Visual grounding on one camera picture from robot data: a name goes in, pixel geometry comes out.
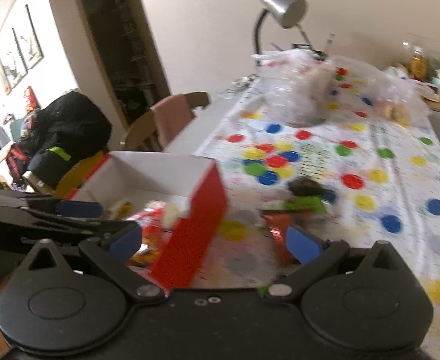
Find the red and white cardboard box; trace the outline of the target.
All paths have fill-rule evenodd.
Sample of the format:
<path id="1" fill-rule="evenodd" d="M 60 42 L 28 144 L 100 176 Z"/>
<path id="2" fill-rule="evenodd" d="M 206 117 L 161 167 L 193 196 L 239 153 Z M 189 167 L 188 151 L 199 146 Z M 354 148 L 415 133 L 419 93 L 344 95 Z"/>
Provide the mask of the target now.
<path id="1" fill-rule="evenodd" d="M 189 154 L 111 152 L 68 197 L 138 221 L 146 276 L 164 289 L 191 285 L 227 209 L 217 162 Z"/>

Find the dark wooden bookshelf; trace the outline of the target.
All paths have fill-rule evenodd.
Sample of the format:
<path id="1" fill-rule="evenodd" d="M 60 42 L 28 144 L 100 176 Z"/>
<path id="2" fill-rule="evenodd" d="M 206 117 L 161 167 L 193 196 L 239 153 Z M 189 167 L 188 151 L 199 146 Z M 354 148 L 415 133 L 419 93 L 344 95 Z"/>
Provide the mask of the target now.
<path id="1" fill-rule="evenodd" d="M 170 96 L 141 0 L 80 0 L 95 48 L 130 125 Z"/>

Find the cream snack bag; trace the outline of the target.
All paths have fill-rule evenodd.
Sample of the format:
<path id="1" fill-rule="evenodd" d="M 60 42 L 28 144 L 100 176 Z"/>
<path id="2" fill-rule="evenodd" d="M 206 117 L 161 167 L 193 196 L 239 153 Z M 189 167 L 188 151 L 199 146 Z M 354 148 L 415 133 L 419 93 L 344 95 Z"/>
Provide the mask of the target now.
<path id="1" fill-rule="evenodd" d="M 165 230 L 172 230 L 179 219 L 189 214 L 189 209 L 175 203 L 166 202 L 162 208 L 161 226 Z"/>

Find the framed wall picture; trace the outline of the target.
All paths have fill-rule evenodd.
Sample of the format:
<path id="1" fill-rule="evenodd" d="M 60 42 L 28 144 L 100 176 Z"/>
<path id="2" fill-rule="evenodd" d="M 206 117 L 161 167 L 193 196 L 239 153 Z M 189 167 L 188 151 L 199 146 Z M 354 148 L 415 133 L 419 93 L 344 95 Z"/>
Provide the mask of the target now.
<path id="1" fill-rule="evenodd" d="M 0 66 L 9 87 L 14 89 L 26 76 L 27 69 L 13 28 L 8 28 L 0 42 Z"/>
<path id="2" fill-rule="evenodd" d="M 25 4 L 16 18 L 13 26 L 21 57 L 26 69 L 33 69 L 44 57 L 39 44 L 35 27 L 29 12 L 29 6 Z"/>

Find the yellow snack packet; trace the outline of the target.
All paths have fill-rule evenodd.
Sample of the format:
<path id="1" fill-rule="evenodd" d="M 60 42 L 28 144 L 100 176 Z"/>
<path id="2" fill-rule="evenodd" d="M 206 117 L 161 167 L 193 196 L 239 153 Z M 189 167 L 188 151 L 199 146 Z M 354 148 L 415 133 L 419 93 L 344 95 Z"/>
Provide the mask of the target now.
<path id="1" fill-rule="evenodd" d="M 104 217 L 108 220 L 123 219 L 131 211 L 132 203 L 127 199 L 117 200 L 104 212 Z"/>

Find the silver desk lamp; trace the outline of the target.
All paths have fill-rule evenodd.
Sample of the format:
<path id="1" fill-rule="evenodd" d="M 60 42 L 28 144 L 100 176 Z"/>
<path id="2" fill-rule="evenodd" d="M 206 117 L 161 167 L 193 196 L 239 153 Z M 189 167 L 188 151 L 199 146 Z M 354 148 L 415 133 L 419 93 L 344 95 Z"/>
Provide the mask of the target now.
<path id="1" fill-rule="evenodd" d="M 306 0 L 259 0 L 262 10 L 256 19 L 252 30 L 252 43 L 255 55 L 261 55 L 261 28 L 267 16 L 271 16 L 282 29 L 297 28 L 306 45 L 313 50 L 311 41 L 301 22 L 308 10 Z"/>

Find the wooden chair with pink cloth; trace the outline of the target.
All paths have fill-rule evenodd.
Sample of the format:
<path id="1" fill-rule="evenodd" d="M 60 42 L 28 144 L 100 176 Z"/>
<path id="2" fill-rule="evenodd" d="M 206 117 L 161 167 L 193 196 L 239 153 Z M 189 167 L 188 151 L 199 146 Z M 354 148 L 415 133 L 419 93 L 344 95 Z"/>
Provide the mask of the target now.
<path id="1" fill-rule="evenodd" d="M 123 135 L 125 151 L 162 152 L 196 117 L 194 110 L 210 105 L 206 92 L 168 96 L 136 119 Z"/>

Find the black backpack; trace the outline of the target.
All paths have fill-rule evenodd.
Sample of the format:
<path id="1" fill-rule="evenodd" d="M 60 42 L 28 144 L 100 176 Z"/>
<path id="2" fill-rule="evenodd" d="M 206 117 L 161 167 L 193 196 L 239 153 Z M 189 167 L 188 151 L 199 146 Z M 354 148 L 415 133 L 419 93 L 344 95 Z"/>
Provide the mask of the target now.
<path id="1" fill-rule="evenodd" d="M 25 185 L 27 172 L 51 189 L 78 162 L 107 147 L 112 125 L 87 96 L 64 94 L 24 121 L 25 133 L 12 143 L 6 156 L 15 185 Z"/>

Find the large clear plastic bag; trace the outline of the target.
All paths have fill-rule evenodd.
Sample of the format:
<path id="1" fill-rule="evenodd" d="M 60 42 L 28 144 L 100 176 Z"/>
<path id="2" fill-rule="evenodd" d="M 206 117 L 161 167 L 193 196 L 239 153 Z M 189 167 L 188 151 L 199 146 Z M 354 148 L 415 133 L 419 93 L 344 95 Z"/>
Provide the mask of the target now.
<path id="1" fill-rule="evenodd" d="M 268 51 L 255 54 L 263 97 L 269 115 L 290 127 L 321 124 L 336 66 L 320 61 L 309 49 Z"/>

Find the red snack bag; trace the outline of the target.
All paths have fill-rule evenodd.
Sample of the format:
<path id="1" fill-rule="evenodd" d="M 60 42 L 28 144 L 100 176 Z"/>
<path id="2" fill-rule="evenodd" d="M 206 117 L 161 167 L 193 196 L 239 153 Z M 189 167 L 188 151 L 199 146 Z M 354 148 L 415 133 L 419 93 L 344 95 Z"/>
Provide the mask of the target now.
<path id="1" fill-rule="evenodd" d="M 130 258 L 129 264 L 135 267 L 147 267 L 152 264 L 161 252 L 166 237 L 172 230 L 161 226 L 161 213 L 165 202 L 151 201 L 139 213 L 131 215 L 129 220 L 137 222 L 141 230 L 140 248 Z"/>

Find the black snack packet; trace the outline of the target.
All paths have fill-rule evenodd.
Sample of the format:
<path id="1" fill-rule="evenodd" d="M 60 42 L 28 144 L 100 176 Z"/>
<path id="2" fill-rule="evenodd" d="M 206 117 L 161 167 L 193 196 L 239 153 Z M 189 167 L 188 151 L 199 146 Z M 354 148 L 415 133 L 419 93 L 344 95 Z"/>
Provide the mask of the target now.
<path id="1" fill-rule="evenodd" d="M 326 189 L 316 180 L 300 176 L 288 182 L 288 190 L 296 197 L 320 197 L 325 201 L 336 199 L 336 193 Z"/>

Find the green snack packet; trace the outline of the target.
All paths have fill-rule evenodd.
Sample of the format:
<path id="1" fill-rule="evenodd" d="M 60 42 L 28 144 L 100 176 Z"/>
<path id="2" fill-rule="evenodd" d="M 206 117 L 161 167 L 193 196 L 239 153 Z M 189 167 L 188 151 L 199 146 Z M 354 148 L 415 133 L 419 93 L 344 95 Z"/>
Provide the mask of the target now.
<path id="1" fill-rule="evenodd" d="M 275 200 L 264 202 L 261 206 L 262 211 L 310 211 L 317 215 L 324 215 L 327 209 L 323 201 L 318 196 L 291 197 L 286 200 Z"/>

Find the orange brown snack packet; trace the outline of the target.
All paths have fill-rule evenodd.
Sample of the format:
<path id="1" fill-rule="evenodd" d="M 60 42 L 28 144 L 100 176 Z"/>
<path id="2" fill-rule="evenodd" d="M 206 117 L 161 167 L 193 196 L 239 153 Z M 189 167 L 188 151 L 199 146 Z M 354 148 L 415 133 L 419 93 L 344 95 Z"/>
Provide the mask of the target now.
<path id="1" fill-rule="evenodd" d="M 296 261 L 286 245 L 287 230 L 292 225 L 303 225 L 314 216 L 314 211 L 262 211 L 261 217 L 273 239 L 275 260 L 280 266 Z"/>

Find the pink cloth on chair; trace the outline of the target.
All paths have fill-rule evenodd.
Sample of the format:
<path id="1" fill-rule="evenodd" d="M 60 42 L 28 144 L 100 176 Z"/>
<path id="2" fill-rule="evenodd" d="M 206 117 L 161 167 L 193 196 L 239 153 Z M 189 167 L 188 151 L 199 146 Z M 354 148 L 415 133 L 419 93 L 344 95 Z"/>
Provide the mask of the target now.
<path id="1" fill-rule="evenodd" d="M 159 142 L 163 148 L 176 138 L 194 119 L 194 114 L 184 94 L 168 96 L 152 108 Z"/>

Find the amber glass jar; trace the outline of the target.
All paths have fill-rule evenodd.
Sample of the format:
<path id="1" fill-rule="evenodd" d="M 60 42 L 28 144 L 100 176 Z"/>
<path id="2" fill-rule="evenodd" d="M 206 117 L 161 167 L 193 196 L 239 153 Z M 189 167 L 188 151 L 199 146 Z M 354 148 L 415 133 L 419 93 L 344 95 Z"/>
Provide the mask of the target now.
<path id="1" fill-rule="evenodd" d="M 428 72 L 428 62 L 423 55 L 423 49 L 421 47 L 414 47 L 411 62 L 410 62 L 410 74 L 411 78 L 418 81 L 425 81 Z"/>

